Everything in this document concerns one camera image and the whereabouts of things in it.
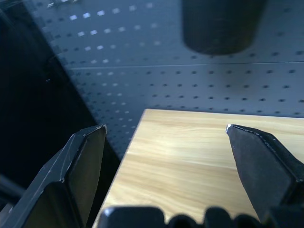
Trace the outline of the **dark cylindrical object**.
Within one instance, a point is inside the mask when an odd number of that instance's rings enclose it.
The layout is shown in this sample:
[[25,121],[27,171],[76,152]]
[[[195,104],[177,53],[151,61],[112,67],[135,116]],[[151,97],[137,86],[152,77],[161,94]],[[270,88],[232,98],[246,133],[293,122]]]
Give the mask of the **dark cylindrical object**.
[[212,56],[249,47],[267,0],[181,0],[182,38],[191,50]]

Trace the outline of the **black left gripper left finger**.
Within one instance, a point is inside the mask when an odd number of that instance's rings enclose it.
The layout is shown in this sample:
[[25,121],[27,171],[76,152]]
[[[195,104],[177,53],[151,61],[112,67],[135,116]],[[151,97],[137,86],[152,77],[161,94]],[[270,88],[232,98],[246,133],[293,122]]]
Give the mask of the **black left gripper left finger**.
[[95,198],[107,128],[74,133],[27,189],[0,175],[0,228],[85,228]]

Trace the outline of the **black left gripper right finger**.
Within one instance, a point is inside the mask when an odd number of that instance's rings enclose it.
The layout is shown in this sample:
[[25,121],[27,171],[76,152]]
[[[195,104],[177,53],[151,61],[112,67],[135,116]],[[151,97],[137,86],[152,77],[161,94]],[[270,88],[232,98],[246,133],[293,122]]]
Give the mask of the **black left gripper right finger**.
[[226,127],[240,181],[263,223],[304,223],[304,163],[272,134]]

